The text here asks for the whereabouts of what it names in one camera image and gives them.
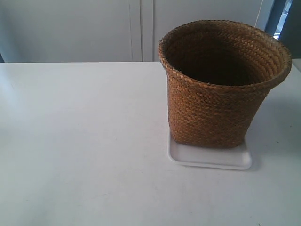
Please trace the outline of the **brown woven basket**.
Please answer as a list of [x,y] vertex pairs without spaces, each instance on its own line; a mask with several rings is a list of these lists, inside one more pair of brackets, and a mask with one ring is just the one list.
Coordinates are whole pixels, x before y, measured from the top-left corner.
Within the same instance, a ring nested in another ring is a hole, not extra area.
[[234,148],[269,92],[288,76],[289,50],[268,33],[236,21],[199,20],[158,45],[167,75],[168,122],[184,145]]

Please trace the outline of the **white rectangular plastic tray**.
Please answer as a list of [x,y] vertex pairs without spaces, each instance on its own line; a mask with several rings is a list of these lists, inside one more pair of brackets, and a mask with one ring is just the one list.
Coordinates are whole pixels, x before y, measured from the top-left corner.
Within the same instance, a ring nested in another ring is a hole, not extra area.
[[250,150],[243,142],[234,148],[206,148],[177,143],[168,132],[167,155],[175,164],[223,170],[247,170],[253,164]]

